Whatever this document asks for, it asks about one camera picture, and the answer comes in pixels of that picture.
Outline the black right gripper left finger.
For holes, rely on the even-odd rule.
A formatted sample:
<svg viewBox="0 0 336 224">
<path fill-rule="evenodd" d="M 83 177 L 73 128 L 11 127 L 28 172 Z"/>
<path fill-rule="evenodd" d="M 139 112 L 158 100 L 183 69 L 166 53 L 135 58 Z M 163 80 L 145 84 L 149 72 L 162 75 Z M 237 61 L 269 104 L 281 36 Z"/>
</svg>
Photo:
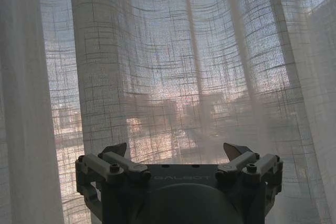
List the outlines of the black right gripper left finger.
<svg viewBox="0 0 336 224">
<path fill-rule="evenodd" d="M 125 158 L 126 150 L 126 143 L 107 146 L 97 155 L 80 155 L 75 161 L 77 192 L 90 210 L 102 209 L 99 193 L 104 184 L 120 185 L 126 178 L 140 184 L 150 180 L 148 166 Z"/>
</svg>

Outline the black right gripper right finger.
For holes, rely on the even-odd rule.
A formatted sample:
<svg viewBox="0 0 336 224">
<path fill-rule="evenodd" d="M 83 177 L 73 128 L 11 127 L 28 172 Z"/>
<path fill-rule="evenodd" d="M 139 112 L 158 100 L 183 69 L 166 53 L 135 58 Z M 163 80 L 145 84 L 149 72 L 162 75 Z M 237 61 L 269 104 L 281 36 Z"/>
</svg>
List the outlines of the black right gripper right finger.
<svg viewBox="0 0 336 224">
<path fill-rule="evenodd" d="M 260 156 L 247 146 L 230 143 L 224 143 L 223 149 L 229 162 L 217 166 L 217 181 L 236 190 L 241 197 L 250 197 L 247 207 L 259 197 L 260 207 L 270 211 L 275 197 L 282 191 L 281 158 L 274 154 Z"/>
</svg>

